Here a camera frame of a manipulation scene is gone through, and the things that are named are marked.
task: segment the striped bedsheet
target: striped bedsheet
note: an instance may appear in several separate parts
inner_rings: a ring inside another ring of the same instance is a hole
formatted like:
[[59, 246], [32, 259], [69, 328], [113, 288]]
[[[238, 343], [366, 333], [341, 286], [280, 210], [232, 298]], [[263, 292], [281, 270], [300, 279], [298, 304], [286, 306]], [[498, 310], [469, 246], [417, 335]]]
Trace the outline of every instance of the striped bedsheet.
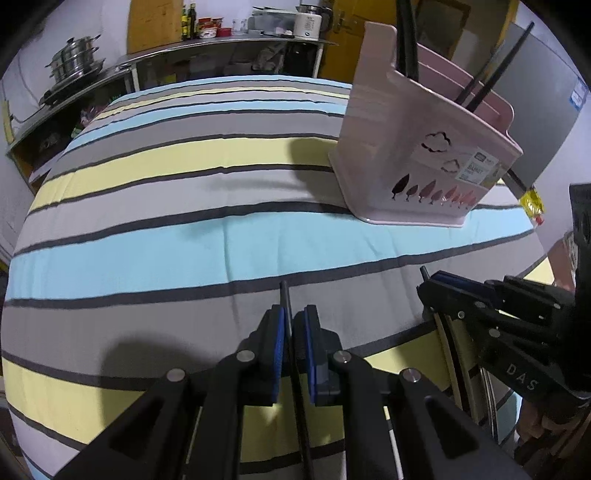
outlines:
[[[344, 348], [389, 371], [416, 367], [448, 393], [419, 266], [553, 281], [501, 184], [461, 229], [353, 217], [327, 157], [349, 88], [285, 76], [167, 85], [116, 100], [68, 146], [24, 223], [2, 317], [7, 398], [37, 479], [168, 369], [235, 351], [278, 303], [282, 278], [294, 311], [316, 304]], [[503, 436], [519, 398], [495, 388]], [[297, 477], [290, 395], [283, 379], [280, 404], [246, 409], [245, 478]], [[319, 478], [344, 478], [341, 410], [307, 405], [307, 417]]]

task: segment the bottle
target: bottle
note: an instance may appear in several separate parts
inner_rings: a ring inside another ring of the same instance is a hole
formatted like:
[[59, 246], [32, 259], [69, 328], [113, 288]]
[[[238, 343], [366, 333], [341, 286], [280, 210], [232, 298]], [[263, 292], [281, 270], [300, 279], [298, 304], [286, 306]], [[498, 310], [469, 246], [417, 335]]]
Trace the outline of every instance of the bottle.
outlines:
[[189, 38], [197, 38], [197, 13], [195, 12], [195, 4], [191, 4], [189, 8], [188, 19], [189, 22]]
[[187, 18], [187, 7], [183, 4], [183, 13], [181, 14], [181, 39], [189, 40], [189, 20]]

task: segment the pink plastic basket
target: pink plastic basket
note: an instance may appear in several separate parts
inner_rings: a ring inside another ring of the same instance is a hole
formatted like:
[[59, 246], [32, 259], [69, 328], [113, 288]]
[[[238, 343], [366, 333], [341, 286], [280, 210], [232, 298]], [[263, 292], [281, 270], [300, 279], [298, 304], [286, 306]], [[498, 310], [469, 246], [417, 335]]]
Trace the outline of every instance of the pink plastic basket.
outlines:
[[419, 46], [419, 84], [396, 71], [395, 52], [396, 29], [367, 22], [329, 155], [345, 202], [369, 223], [462, 226], [523, 154], [507, 133], [513, 108], [491, 92], [470, 113], [453, 102], [468, 73]]

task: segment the wooden door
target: wooden door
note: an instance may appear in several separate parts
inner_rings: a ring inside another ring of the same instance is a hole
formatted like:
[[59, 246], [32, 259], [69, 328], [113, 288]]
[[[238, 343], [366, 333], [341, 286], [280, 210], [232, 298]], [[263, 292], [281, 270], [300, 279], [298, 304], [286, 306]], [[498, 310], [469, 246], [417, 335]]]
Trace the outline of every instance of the wooden door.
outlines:
[[363, 43], [365, 22], [395, 24], [396, 1], [336, 0], [333, 12], [333, 28], [327, 39], [339, 45], [326, 47], [320, 77], [352, 83]]

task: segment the black chopstick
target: black chopstick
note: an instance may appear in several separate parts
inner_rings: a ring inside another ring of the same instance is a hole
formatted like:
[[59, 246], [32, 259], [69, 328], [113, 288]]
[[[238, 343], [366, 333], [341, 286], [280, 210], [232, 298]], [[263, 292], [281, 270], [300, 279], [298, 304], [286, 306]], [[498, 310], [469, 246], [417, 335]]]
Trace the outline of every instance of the black chopstick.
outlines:
[[396, 1], [397, 17], [397, 70], [418, 82], [417, 25], [410, 0]]
[[480, 82], [480, 80], [482, 80], [484, 74], [486, 73], [486, 69], [491, 64], [492, 60], [498, 55], [499, 51], [501, 50], [504, 44], [505, 41], [501, 42], [501, 44], [491, 52], [491, 55], [486, 59], [484, 65], [480, 68], [478, 73], [472, 77], [472, 80], [470, 80], [468, 85], [466, 85], [464, 89], [460, 92], [460, 94], [456, 98], [456, 103], [458, 105], [462, 105], [466, 101], [468, 95], [470, 95], [476, 84]]
[[495, 86], [495, 84], [497, 83], [499, 78], [501, 78], [501, 76], [505, 73], [505, 70], [507, 69], [509, 64], [513, 61], [513, 58], [515, 58], [515, 55], [517, 55], [517, 52], [519, 51], [519, 49], [521, 48], [521, 46], [525, 42], [525, 39], [530, 34], [532, 28], [534, 28], [534, 23], [530, 22], [530, 24], [527, 27], [527, 29], [525, 30], [525, 32], [523, 32], [523, 35], [519, 37], [519, 40], [517, 40], [515, 45], [513, 45], [513, 48], [511, 49], [511, 51], [507, 54], [507, 56], [503, 59], [501, 64], [492, 73], [491, 78], [489, 78], [486, 81], [486, 83], [483, 85], [483, 87], [480, 90], [478, 90], [475, 97], [470, 101], [470, 103], [468, 103], [466, 110], [468, 110], [469, 112], [474, 112], [476, 110], [476, 108], [478, 108], [478, 106], [482, 103], [482, 101], [484, 100], [486, 95], [488, 95], [490, 93], [490, 91], [492, 90], [492, 88]]

